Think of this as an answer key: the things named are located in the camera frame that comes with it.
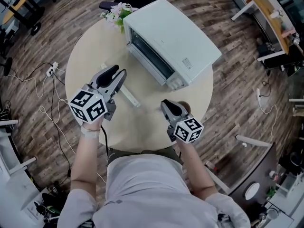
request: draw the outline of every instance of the chair armrest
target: chair armrest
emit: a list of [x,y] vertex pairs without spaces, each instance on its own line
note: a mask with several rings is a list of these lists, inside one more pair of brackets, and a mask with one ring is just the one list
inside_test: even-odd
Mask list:
[[103,10],[111,10],[111,7],[114,5],[117,5],[118,2],[101,2],[99,4],[99,8],[103,9]]

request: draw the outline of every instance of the round table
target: round table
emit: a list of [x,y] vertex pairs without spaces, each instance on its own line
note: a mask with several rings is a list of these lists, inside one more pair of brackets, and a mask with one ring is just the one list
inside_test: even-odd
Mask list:
[[[212,66],[207,67],[193,84],[172,92],[127,52],[126,40],[120,30],[111,28],[105,19],[89,28],[77,41],[66,68],[66,96],[70,100],[77,89],[89,83],[101,70],[101,65],[118,64],[127,70],[126,88],[141,104],[133,106],[122,92],[114,96],[117,109],[111,121],[104,120],[108,145],[125,151],[158,150],[172,145],[160,104],[164,99],[186,101],[191,113],[202,119],[209,106],[213,90]],[[99,142],[104,144],[104,134]]]

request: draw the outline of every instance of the person's left hand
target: person's left hand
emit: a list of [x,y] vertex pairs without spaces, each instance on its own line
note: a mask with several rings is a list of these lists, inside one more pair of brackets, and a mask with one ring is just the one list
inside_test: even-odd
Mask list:
[[97,121],[93,122],[92,124],[84,123],[84,128],[91,131],[99,131],[103,120],[104,120],[104,116],[100,117],[99,119],[97,119]]

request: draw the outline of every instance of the brown round object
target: brown round object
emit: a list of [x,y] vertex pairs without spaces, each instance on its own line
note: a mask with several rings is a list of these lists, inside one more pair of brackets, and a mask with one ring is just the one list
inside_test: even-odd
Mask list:
[[188,111],[188,113],[191,113],[191,107],[187,102],[179,101],[178,103],[181,104],[183,107],[185,107],[185,109]]

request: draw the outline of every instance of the wood plank flooring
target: wood plank flooring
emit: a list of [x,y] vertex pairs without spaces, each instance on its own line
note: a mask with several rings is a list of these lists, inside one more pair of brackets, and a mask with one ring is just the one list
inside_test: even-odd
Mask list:
[[[15,45],[9,52],[14,58],[12,68],[18,77],[26,78],[42,62],[54,61],[65,69],[69,55],[77,39],[100,18],[98,5],[103,0],[45,0],[46,8],[41,19],[42,28],[32,37],[29,31],[21,29],[15,38]],[[235,135],[241,134],[262,141],[271,142],[271,128],[276,110],[265,115],[259,109],[256,88],[268,93],[268,81],[263,66],[256,61],[258,56],[256,38],[261,36],[254,21],[242,15],[235,22],[231,17],[238,11],[232,0],[168,0],[180,8],[222,52],[222,57],[213,65],[214,88],[210,106],[202,122],[205,126],[202,138],[196,143],[203,162],[218,163],[219,175],[229,185],[251,167],[263,153],[263,148],[243,148]],[[33,73],[37,79],[38,94],[41,95],[42,81],[48,65]],[[64,82],[65,74],[57,72]],[[292,104],[288,102],[288,80],[283,72],[273,70],[269,77],[271,95],[261,98],[261,106],[268,112],[276,104],[278,117],[273,129],[273,141],[277,143],[277,157],[290,145],[299,127],[299,118],[292,117]],[[20,82],[15,78],[1,78],[2,101],[11,101],[12,117],[20,123],[13,131],[13,140],[22,156],[27,160],[36,156],[37,161],[29,166],[29,172],[40,187],[66,178],[68,163],[63,157],[57,131],[48,117],[39,111],[42,105],[50,114],[53,83],[47,78],[44,95],[38,98],[34,81]],[[65,99],[65,87],[57,81],[57,91]],[[54,96],[53,116],[58,118],[58,97]],[[76,150],[80,127],[63,103],[59,104],[58,125],[67,140]],[[74,154],[63,135],[60,134],[63,151],[70,163]],[[106,154],[104,146],[98,151],[98,172],[106,180]],[[69,189],[69,180],[63,187]],[[105,183],[98,179],[98,197],[104,200]]]

